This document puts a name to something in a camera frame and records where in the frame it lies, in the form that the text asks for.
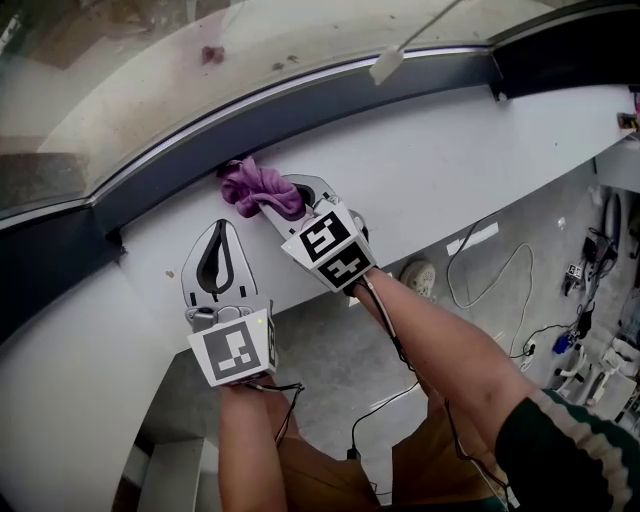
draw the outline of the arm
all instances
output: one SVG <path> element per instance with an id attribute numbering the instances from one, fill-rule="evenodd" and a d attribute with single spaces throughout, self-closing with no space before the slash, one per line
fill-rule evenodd
<path id="1" fill-rule="evenodd" d="M 225 512 L 287 509 L 278 451 L 262 393 L 222 387 L 220 497 Z"/>
<path id="2" fill-rule="evenodd" d="M 367 277 L 416 373 L 460 407 L 494 450 L 502 424 L 536 387 L 474 325 L 421 299 L 377 268 Z M 380 321 L 368 292 L 356 286 L 354 293 Z"/>

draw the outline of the floor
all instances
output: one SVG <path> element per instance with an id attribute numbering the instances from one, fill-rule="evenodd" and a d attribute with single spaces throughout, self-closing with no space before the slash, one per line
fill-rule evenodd
<path id="1" fill-rule="evenodd" d="M 452 284 L 459 300 L 467 301 L 487 286 L 521 242 L 532 246 L 533 293 L 513 353 L 521 350 L 534 330 L 574 321 L 582 296 L 576 292 L 565 298 L 560 287 L 567 265 L 580 258 L 588 227 L 600 226 L 607 194 L 597 184 L 593 163 L 587 162 L 483 221 L 478 229 L 497 222 L 499 233 L 463 251 L 456 260 Z M 587 350 L 596 355 L 615 334 L 636 269 L 636 262 L 628 257 L 629 198 L 624 192 L 620 195 L 621 256 L 600 286 L 593 328 L 585 343 Z M 521 251 L 483 301 L 469 310 L 459 310 L 452 302 L 445 279 L 449 261 L 446 245 L 464 238 L 467 229 L 385 270 L 397 277 L 407 260 L 428 258 L 436 268 L 432 300 L 478 325 L 509 351 L 529 289 L 529 255 Z M 327 293 L 275 317 L 280 354 L 277 381 L 282 384 L 300 381 L 305 385 L 295 410 L 301 433 L 311 444 L 336 458 L 344 458 L 350 447 L 354 420 L 373 404 L 415 382 L 363 307 L 348 304 L 342 294 Z M 566 363 L 568 354 L 551 353 L 558 334 L 557 330 L 550 330 L 535 338 L 538 349 L 527 375 L 541 386 L 553 384 L 553 370 Z M 192 352 L 180 353 L 156 394 L 142 430 L 155 442 L 196 436 L 215 442 L 218 398 L 218 392 L 208 387 Z M 363 465 L 370 480 L 377 484 L 378 492 L 391 490 L 391 446 L 410 434 L 425 417 L 426 397 L 416 388 L 358 426 L 356 440 Z"/>

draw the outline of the person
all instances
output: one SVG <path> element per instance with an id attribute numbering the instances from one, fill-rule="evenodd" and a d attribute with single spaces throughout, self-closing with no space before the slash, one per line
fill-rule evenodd
<path id="1" fill-rule="evenodd" d="M 389 507 L 504 510 L 504 491 L 487 475 L 493 487 L 485 482 L 482 463 L 508 480 L 522 510 L 640 510 L 640 447 L 629 433 L 539 389 L 469 322 L 377 268 L 366 276 L 429 396 L 426 420 L 393 447 Z M 355 286 L 354 294 L 382 323 L 367 289 Z M 281 393 L 222 388 L 225 512 L 380 509 L 359 461 L 313 448 L 295 418 L 276 446 L 288 411 Z"/>

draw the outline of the striped sleeve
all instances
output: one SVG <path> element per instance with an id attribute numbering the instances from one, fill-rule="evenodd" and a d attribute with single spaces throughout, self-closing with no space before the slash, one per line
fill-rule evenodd
<path id="1" fill-rule="evenodd" d="M 552 391 L 505 421 L 496 459 L 524 510 L 640 510 L 640 445 L 618 425 Z"/>

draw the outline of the curved window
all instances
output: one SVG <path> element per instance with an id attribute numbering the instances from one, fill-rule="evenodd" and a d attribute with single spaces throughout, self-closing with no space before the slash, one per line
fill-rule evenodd
<path id="1" fill-rule="evenodd" d="M 92 194 L 167 134 L 398 44 L 450 0 L 1 0 L 0 218 Z M 569 0 L 464 0 L 414 48 L 483 43 Z"/>

